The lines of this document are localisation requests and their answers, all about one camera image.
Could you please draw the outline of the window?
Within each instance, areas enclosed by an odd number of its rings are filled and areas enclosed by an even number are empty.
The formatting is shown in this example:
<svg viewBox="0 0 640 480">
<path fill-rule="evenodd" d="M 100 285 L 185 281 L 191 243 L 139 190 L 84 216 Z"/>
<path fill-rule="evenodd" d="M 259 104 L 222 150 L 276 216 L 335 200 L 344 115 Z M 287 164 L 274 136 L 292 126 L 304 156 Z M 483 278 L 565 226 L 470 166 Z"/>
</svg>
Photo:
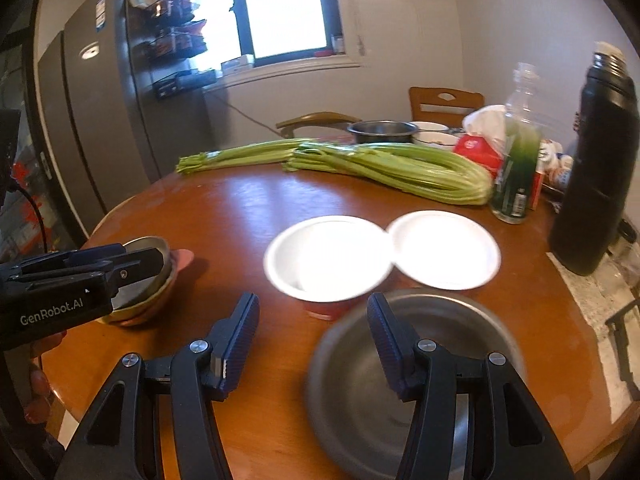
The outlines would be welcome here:
<svg viewBox="0 0 640 480">
<path fill-rule="evenodd" d="M 256 67 L 346 53 L 338 0 L 192 0 L 207 50 L 199 70 L 250 56 Z"/>
</svg>

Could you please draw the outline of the white instant noodle bowl right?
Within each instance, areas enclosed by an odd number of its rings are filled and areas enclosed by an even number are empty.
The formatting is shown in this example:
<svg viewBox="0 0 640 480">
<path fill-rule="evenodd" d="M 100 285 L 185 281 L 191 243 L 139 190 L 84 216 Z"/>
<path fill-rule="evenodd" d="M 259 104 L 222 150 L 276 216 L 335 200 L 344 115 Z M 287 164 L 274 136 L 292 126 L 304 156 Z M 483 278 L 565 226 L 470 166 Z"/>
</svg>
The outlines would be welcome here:
<svg viewBox="0 0 640 480">
<path fill-rule="evenodd" d="M 404 214 L 386 229 L 398 270 L 420 284 L 474 289 L 490 282 L 501 266 L 496 240 L 479 223 L 443 210 Z"/>
</svg>

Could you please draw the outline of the white instant noodle bowl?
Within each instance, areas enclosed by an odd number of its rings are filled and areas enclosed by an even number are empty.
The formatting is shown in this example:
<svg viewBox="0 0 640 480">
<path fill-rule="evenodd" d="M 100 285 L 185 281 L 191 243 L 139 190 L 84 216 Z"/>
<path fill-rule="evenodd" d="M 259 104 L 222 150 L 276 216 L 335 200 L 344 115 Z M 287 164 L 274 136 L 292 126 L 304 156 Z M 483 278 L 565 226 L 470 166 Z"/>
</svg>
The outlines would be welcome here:
<svg viewBox="0 0 640 480">
<path fill-rule="evenodd" d="M 266 278 L 323 321 L 344 315 L 378 288 L 394 267 L 388 234 L 353 216 L 322 216 L 290 226 L 267 247 Z"/>
<path fill-rule="evenodd" d="M 496 240 L 479 223 L 443 210 L 404 214 L 386 229 L 398 270 L 420 284 L 474 289 L 490 282 L 501 266 Z"/>
</svg>

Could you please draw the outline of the grey refrigerator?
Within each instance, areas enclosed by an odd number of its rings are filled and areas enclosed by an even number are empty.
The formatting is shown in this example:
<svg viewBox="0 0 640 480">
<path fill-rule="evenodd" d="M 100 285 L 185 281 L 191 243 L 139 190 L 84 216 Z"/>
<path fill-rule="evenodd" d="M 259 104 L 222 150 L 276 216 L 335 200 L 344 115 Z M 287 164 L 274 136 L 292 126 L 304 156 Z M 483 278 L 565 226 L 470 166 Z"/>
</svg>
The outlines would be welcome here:
<svg viewBox="0 0 640 480">
<path fill-rule="evenodd" d="M 145 10 L 128 0 L 85 0 L 38 62 L 48 149 L 85 232 L 180 157 L 215 146 L 204 87 L 155 96 L 154 81 L 191 65 L 153 63 L 153 39 Z"/>
</svg>

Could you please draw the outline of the white instant noodle bowl left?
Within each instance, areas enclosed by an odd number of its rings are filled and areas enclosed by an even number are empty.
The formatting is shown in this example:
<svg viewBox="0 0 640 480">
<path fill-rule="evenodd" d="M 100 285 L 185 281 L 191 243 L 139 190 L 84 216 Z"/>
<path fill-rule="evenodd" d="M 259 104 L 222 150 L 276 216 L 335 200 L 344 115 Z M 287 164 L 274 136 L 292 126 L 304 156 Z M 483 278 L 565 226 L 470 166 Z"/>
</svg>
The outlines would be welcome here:
<svg viewBox="0 0 640 480">
<path fill-rule="evenodd" d="M 290 226 L 267 247 L 266 278 L 323 321 L 344 315 L 378 288 L 394 267 L 388 234 L 353 216 L 322 216 Z"/>
</svg>

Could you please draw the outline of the celery bunch front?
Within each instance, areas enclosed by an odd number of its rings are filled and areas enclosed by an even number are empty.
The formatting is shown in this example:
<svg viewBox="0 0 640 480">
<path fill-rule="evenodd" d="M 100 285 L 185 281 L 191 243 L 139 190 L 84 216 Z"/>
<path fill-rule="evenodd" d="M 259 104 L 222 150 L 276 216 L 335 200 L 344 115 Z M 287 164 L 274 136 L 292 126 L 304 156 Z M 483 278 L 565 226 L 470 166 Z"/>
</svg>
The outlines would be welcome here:
<svg viewBox="0 0 640 480">
<path fill-rule="evenodd" d="M 483 206 L 492 192 L 491 174 L 483 166 L 441 148 L 409 143 L 304 142 L 283 167 L 368 179 L 449 205 Z"/>
</svg>

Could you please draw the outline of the clear plastic bottle green label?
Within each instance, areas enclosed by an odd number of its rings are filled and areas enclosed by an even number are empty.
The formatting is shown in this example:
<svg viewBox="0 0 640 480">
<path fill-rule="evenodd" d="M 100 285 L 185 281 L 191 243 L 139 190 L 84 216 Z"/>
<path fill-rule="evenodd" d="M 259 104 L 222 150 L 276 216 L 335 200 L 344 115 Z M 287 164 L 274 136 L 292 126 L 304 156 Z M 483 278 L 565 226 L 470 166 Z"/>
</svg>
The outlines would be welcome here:
<svg viewBox="0 0 640 480">
<path fill-rule="evenodd" d="M 501 221 L 524 221 L 539 157 L 541 133 L 532 112 L 538 75 L 535 66 L 521 62 L 514 70 L 514 92 L 504 111 L 503 159 L 492 191 L 490 209 Z"/>
</svg>

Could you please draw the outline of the wooden chair with backrest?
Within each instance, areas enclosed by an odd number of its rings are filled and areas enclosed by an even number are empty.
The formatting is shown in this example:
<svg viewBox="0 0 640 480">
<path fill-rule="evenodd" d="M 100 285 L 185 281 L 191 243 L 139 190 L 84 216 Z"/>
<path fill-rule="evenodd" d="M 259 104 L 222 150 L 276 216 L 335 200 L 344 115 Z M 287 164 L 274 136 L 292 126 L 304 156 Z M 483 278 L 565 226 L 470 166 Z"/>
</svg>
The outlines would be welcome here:
<svg viewBox="0 0 640 480">
<path fill-rule="evenodd" d="M 415 122 L 462 126 L 463 118 L 485 105 L 481 93 L 451 88 L 410 87 L 411 116 Z"/>
</svg>

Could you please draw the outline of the black fridge side rack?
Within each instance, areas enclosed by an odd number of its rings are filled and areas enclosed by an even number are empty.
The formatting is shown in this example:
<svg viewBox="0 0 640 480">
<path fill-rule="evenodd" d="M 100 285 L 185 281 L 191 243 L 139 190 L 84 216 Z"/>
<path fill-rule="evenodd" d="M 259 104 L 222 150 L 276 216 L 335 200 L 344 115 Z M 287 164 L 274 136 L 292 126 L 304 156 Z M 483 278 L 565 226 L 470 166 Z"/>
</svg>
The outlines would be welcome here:
<svg viewBox="0 0 640 480">
<path fill-rule="evenodd" d="M 154 32 L 154 39 L 146 47 L 153 63 L 189 62 L 208 50 L 203 36 L 207 21 L 194 18 L 191 0 L 156 0 L 145 9 L 145 17 Z M 213 68 L 182 68 L 154 81 L 153 89 L 157 99 L 164 100 L 216 81 Z"/>
</svg>

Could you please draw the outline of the red and white plastic bag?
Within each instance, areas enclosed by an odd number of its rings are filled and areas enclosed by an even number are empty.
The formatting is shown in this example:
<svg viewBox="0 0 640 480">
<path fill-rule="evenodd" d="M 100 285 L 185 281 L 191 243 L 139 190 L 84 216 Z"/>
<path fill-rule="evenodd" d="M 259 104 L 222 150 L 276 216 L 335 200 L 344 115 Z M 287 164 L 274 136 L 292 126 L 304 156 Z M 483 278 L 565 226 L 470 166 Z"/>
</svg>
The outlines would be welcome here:
<svg viewBox="0 0 640 480">
<path fill-rule="evenodd" d="M 506 107 L 484 106 L 465 116 L 462 128 L 454 152 L 484 167 L 495 179 L 506 147 Z"/>
</svg>

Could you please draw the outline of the pink bear-shaped plate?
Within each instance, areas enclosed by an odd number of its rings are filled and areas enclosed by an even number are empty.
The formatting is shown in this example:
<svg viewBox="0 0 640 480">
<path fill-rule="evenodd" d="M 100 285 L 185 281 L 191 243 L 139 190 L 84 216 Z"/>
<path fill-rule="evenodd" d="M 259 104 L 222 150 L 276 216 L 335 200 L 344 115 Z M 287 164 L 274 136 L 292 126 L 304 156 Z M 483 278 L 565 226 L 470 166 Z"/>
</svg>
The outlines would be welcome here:
<svg viewBox="0 0 640 480">
<path fill-rule="evenodd" d="M 105 325 L 119 327 L 134 327 L 149 322 L 160 313 L 172 294 L 178 280 L 178 275 L 194 260 L 194 253 L 189 249 L 175 249 L 170 252 L 171 271 L 163 285 L 153 292 L 149 298 L 133 304 L 130 307 L 117 309 L 109 315 L 98 318 L 98 322 Z"/>
</svg>

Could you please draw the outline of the celery bunch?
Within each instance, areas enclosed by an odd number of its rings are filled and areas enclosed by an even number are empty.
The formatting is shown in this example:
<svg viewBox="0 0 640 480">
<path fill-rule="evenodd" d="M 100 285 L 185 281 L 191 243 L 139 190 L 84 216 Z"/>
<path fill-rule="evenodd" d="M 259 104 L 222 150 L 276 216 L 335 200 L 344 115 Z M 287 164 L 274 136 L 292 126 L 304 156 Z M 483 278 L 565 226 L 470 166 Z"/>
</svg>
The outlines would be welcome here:
<svg viewBox="0 0 640 480">
<path fill-rule="evenodd" d="M 483 206 L 492 192 L 491 174 L 483 166 L 441 148 L 409 143 L 304 142 L 283 167 L 368 179 L 449 205 Z"/>
<path fill-rule="evenodd" d="M 196 174 L 215 169 L 280 164 L 308 142 L 312 139 L 280 139 L 183 156 L 178 160 L 175 173 Z"/>
</svg>

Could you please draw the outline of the deep steel bowl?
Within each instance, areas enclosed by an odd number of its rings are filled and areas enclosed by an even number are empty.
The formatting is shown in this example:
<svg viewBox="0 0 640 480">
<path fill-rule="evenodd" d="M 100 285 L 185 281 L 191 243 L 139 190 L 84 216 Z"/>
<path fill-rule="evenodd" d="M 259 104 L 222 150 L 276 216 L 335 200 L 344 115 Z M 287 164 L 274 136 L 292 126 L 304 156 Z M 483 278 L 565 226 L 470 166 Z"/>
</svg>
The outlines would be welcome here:
<svg viewBox="0 0 640 480">
<path fill-rule="evenodd" d="M 478 302 L 428 287 L 394 290 L 386 299 L 398 318 L 449 352 L 473 359 L 500 352 L 526 372 L 515 338 Z M 364 302 L 322 336 L 308 368 L 306 405 L 322 448 L 344 471 L 357 479 L 395 478 L 414 405 L 387 383 Z"/>
</svg>

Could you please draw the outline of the celery bunch back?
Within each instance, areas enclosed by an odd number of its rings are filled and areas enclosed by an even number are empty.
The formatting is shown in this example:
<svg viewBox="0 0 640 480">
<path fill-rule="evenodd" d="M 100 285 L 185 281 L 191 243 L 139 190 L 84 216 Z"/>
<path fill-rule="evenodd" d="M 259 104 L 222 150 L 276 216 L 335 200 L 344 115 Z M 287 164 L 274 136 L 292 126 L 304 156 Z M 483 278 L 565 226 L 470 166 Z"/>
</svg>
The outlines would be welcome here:
<svg viewBox="0 0 640 480">
<path fill-rule="evenodd" d="M 196 174 L 215 169 L 280 164 L 308 142 L 312 139 L 280 139 L 183 156 L 178 160 L 175 173 Z"/>
</svg>

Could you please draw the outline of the yellow ceramic baking dish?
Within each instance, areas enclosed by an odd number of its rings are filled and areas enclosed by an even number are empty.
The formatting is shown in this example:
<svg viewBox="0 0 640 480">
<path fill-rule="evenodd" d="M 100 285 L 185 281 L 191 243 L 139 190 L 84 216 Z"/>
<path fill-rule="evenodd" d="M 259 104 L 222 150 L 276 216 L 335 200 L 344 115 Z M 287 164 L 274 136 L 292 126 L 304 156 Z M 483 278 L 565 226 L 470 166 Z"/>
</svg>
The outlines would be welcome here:
<svg viewBox="0 0 640 480">
<path fill-rule="evenodd" d="M 163 256 L 163 269 L 152 278 L 123 287 L 113 299 L 113 311 L 99 318 L 102 324 L 136 326 L 149 321 L 162 307 L 163 294 L 169 292 L 177 276 L 176 257 L 163 237 L 142 236 L 124 244 L 126 252 L 155 248 Z"/>
</svg>

